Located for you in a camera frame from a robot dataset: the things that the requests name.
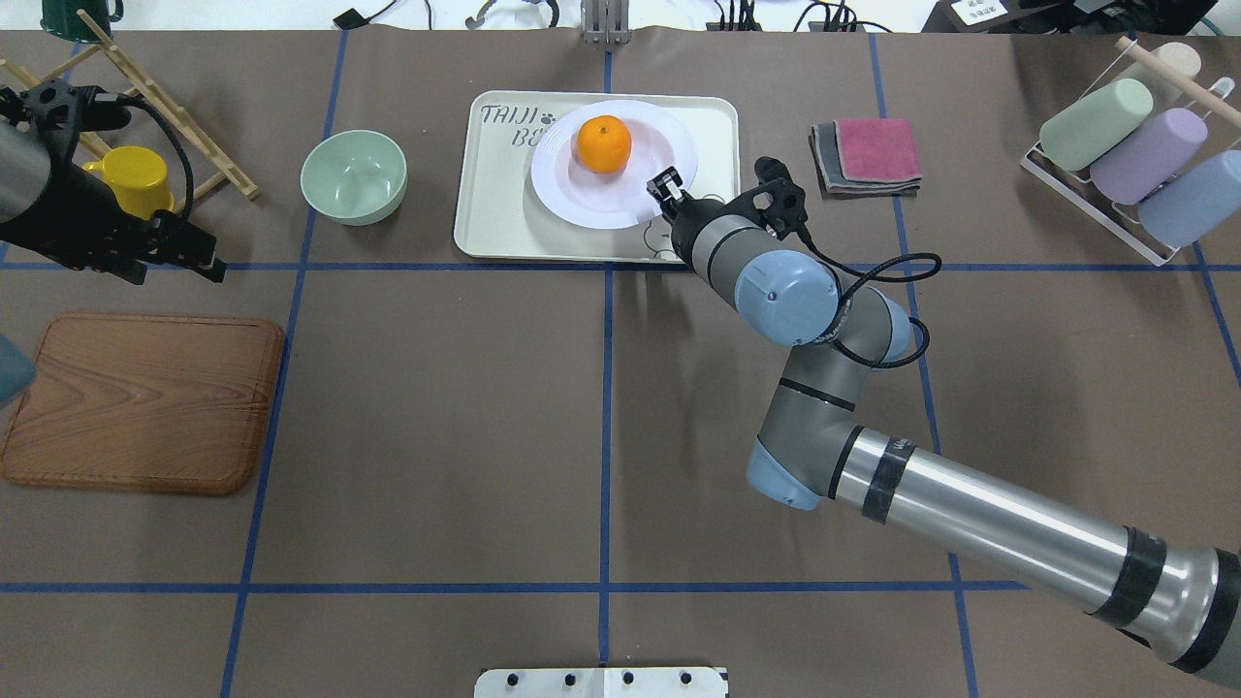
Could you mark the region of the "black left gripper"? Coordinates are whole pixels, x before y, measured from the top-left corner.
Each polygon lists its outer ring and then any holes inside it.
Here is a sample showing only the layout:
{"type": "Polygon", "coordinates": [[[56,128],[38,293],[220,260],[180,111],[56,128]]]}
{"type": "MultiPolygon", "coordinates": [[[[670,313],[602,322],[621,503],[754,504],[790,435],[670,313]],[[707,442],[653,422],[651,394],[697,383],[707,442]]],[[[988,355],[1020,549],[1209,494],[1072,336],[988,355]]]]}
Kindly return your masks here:
{"type": "Polygon", "coordinates": [[[150,220],[119,212],[108,220],[97,247],[97,271],[143,284],[146,265],[191,270],[222,283],[230,265],[216,256],[216,238],[177,212],[158,211],[150,220]]]}

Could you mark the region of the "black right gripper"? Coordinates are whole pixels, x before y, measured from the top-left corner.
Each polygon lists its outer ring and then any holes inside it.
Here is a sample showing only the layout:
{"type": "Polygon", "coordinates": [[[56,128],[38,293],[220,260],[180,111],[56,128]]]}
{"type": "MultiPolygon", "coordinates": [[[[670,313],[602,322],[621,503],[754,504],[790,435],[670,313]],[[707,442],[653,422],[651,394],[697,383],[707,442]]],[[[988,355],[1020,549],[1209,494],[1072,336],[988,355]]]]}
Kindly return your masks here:
{"type": "Polygon", "coordinates": [[[688,195],[683,176],[675,166],[652,178],[647,183],[647,193],[659,202],[660,215],[673,233],[697,233],[714,220],[714,200],[688,195]]]}

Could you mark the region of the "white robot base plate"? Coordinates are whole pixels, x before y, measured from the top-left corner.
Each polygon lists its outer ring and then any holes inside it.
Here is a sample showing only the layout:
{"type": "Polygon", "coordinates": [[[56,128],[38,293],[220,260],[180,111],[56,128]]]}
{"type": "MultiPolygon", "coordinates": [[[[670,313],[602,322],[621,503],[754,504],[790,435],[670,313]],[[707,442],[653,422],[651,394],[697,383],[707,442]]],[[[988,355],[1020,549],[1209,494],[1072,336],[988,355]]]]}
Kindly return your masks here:
{"type": "Polygon", "coordinates": [[[510,668],[483,672],[474,697],[730,697],[727,671],[690,667],[510,668]]]}

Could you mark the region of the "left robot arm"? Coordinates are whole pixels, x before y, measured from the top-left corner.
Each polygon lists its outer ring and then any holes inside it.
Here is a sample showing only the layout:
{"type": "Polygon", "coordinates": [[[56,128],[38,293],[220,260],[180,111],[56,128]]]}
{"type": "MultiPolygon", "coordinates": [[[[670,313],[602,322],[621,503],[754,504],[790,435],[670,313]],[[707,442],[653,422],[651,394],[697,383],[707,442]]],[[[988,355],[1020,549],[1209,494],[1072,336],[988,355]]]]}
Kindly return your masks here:
{"type": "Polygon", "coordinates": [[[110,188],[74,163],[56,164],[36,130],[2,124],[2,240],[67,270],[143,284],[146,265],[192,270],[213,283],[227,265],[216,238],[168,210],[125,212],[110,188]]]}

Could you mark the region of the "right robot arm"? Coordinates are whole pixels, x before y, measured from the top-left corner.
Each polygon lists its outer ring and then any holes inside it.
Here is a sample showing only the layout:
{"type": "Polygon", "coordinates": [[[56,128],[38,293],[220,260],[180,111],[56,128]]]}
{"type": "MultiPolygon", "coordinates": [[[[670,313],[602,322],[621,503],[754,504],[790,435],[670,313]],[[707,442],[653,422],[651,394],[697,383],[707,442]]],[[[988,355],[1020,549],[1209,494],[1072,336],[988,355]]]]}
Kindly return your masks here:
{"type": "Polygon", "coordinates": [[[885,284],[939,273],[939,255],[858,270],[807,227],[804,189],[771,156],[724,202],[669,166],[647,193],[671,250],[740,319],[789,354],[748,457],[755,491],[798,510],[839,502],[1001,569],[1126,633],[1198,679],[1240,681],[1239,553],[1183,546],[1055,502],[858,417],[870,375],[920,361],[927,325],[885,284]]]}

